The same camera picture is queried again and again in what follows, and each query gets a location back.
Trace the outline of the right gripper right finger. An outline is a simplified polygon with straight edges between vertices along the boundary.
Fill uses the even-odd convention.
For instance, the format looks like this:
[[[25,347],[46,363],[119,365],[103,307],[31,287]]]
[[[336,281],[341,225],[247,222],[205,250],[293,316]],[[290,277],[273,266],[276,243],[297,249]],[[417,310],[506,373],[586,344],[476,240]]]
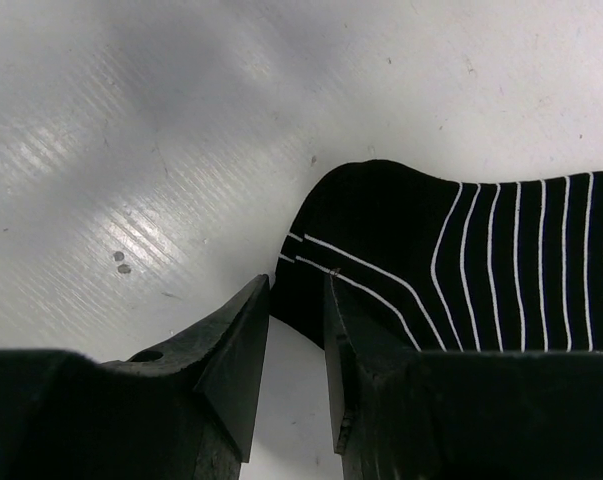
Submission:
[[[325,280],[347,479],[603,479],[603,353],[417,352]]]

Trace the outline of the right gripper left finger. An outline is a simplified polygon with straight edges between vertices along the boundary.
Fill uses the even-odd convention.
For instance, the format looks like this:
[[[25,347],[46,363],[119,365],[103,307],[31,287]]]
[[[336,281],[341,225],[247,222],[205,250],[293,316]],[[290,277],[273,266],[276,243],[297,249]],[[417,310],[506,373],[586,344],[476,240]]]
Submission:
[[[269,280],[126,361],[0,350],[0,479],[235,479],[249,460]]]

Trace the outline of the black white striped sock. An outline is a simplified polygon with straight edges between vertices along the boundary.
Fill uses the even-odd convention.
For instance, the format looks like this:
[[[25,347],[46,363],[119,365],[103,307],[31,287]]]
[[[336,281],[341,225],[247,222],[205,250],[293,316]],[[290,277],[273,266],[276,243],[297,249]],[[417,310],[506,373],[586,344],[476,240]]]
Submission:
[[[603,352],[603,171],[464,183],[339,166],[298,211],[271,297],[316,344],[327,279],[416,350]]]

